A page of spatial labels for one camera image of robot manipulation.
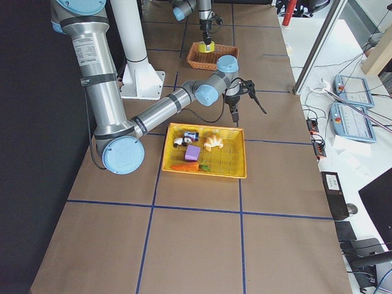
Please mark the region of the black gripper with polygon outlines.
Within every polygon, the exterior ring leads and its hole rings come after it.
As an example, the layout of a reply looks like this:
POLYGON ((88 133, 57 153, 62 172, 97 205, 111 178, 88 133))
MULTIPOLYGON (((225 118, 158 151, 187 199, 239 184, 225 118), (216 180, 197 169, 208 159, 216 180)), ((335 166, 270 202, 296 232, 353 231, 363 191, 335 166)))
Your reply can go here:
POLYGON ((239 113, 238 113, 238 107, 237 103, 240 100, 240 96, 225 96, 225 103, 228 105, 230 114, 232 116, 232 120, 234 123, 237 123, 239 121, 239 113))
POLYGON ((200 29, 203 32, 203 44, 204 48, 207 50, 211 49, 211 33, 210 30, 212 28, 212 17, 213 13, 211 10, 199 10, 198 11, 199 15, 199 24, 200 24, 200 29))

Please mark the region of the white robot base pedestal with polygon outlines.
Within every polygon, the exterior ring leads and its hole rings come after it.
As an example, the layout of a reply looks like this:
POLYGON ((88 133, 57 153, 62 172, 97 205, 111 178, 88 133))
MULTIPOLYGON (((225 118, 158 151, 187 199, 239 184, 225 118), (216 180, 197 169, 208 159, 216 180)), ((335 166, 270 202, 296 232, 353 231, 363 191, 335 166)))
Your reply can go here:
POLYGON ((126 57, 121 97, 160 99, 165 72, 156 71, 149 63, 136 0, 113 0, 110 3, 126 57))

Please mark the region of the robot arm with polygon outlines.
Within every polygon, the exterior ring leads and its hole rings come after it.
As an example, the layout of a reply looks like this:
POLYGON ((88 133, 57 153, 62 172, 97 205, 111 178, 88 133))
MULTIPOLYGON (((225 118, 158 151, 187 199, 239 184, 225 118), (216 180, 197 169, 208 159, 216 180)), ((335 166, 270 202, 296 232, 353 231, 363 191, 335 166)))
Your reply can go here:
POLYGON ((208 0, 178 0, 170 1, 172 12, 177 21, 182 21, 193 12, 198 12, 199 25, 203 40, 199 43, 199 52, 212 53, 215 44, 211 38, 213 10, 212 2, 208 0))
POLYGON ((106 33, 109 21, 105 1, 52 1, 52 27, 68 35, 81 70, 86 109, 93 112, 97 127, 94 151, 104 169, 119 175, 135 171, 145 150, 140 138, 179 113, 193 101, 209 106, 236 89, 238 62, 234 56, 218 59, 217 70, 205 81, 187 81, 182 87, 131 119, 126 117, 117 71, 106 33))

